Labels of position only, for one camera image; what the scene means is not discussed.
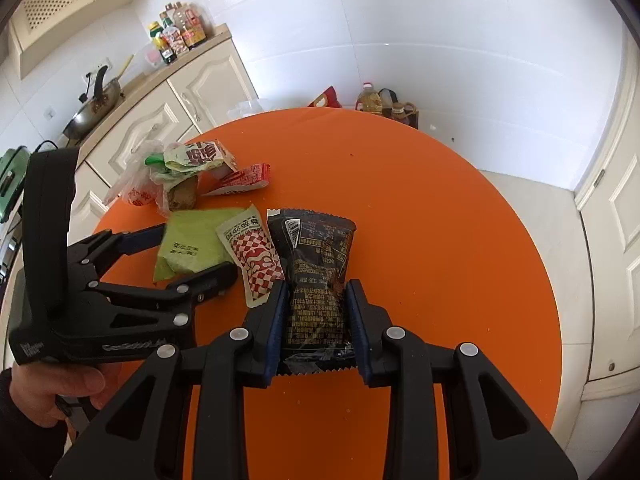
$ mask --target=red snack bag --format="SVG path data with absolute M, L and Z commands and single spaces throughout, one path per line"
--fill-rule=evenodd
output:
M 271 167 L 266 163 L 254 164 L 243 170 L 227 175 L 222 180 L 213 184 L 214 188 L 207 191 L 209 195 L 227 195 L 232 193 L 244 193 L 252 189 L 260 189 L 269 185 L 269 173 Z
M 338 102 L 334 87 L 329 86 L 307 108 L 313 107 L 342 108 L 342 105 Z
M 242 270 L 246 306 L 263 304 L 275 280 L 284 280 L 280 257 L 255 205 L 216 228 L 220 241 Z

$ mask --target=human hand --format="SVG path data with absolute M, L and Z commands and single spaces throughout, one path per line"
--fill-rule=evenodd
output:
M 92 368 L 71 364 L 30 363 L 12 368 L 9 395 L 17 408 L 43 428 L 52 428 L 65 415 L 56 407 L 56 395 L 91 397 L 101 409 L 118 389 L 119 363 Z

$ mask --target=black snack package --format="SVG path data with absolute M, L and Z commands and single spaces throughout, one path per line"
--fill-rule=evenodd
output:
M 269 209 L 267 226 L 290 290 L 278 372 L 354 367 L 343 295 L 356 225 L 325 213 Z

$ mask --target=green package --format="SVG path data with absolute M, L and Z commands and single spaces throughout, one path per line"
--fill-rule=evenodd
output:
M 158 251 L 154 282 L 232 262 L 216 228 L 242 211 L 242 208 L 230 207 L 172 213 Z

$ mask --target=barcode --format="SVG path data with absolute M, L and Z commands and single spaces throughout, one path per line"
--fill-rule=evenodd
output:
M 285 220 L 284 227 L 286 227 L 287 233 L 289 233 L 291 245 L 296 248 L 298 246 L 298 239 L 300 238 L 300 218 Z

